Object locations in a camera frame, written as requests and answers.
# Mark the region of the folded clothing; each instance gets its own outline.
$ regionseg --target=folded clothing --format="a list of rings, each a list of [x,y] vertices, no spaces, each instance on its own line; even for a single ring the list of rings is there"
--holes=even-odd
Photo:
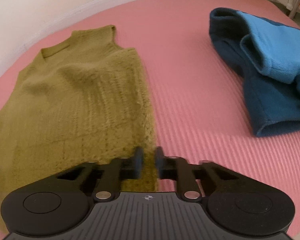
[[[20,71],[0,110],[0,206],[19,187],[79,163],[129,156],[136,146],[145,151],[141,179],[125,181],[122,190],[156,190],[143,66],[114,36],[113,25],[74,31]]]
[[[221,58],[244,78],[253,133],[262,137],[300,130],[300,30],[216,8],[209,34]]]

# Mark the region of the olive green sweater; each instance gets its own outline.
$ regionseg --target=olive green sweater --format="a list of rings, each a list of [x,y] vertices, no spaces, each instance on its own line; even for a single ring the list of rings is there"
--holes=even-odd
[[[155,191],[154,122],[140,58],[114,42],[115,27],[74,31],[20,71],[0,111],[0,205],[11,191],[79,163],[145,150],[142,179]],[[0,216],[0,230],[6,230]]]

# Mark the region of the sweater neckline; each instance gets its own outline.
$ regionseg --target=sweater neckline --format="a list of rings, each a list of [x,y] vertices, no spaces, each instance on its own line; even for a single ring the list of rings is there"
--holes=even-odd
[[[47,48],[42,48],[40,50],[40,55],[41,55],[41,58],[45,61],[45,59],[47,57],[51,57],[55,54],[57,54],[58,52],[66,49],[66,48],[69,48],[71,47],[75,40],[76,40],[76,37],[77,37],[77,33],[78,31],[73,31],[70,35],[69,38],[67,38],[66,40],[54,45],[54,46],[51,46],[51,47],[47,47]]]

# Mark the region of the logo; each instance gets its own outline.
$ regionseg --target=logo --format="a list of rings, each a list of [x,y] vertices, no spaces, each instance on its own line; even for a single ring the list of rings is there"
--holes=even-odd
[[[147,201],[149,201],[149,200],[152,200],[154,197],[152,197],[152,196],[150,196],[150,195],[147,195],[147,196],[145,196],[144,197]]]

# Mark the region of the circular cap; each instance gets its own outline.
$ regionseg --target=circular cap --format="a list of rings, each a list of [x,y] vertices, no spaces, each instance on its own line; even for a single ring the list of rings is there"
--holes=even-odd
[[[269,211],[272,201],[269,197],[259,193],[243,193],[236,197],[235,204],[239,209],[251,214],[261,214]]]
[[[64,232],[82,221],[89,212],[87,196],[74,188],[56,183],[57,190],[45,185],[26,187],[11,192],[2,202],[1,216],[10,232],[24,236],[51,236]]]
[[[207,211],[229,231],[256,237],[286,231],[295,207],[288,195],[271,188],[262,193],[216,191],[208,198]]]
[[[107,191],[99,191],[97,194],[96,194],[96,197],[98,199],[108,199],[111,197],[111,193],[110,192],[107,192]]]
[[[184,195],[188,199],[197,199],[200,197],[200,193],[196,191],[187,191]]]
[[[61,204],[61,198],[51,192],[38,192],[30,195],[23,202],[23,206],[36,214],[49,213],[57,209]]]

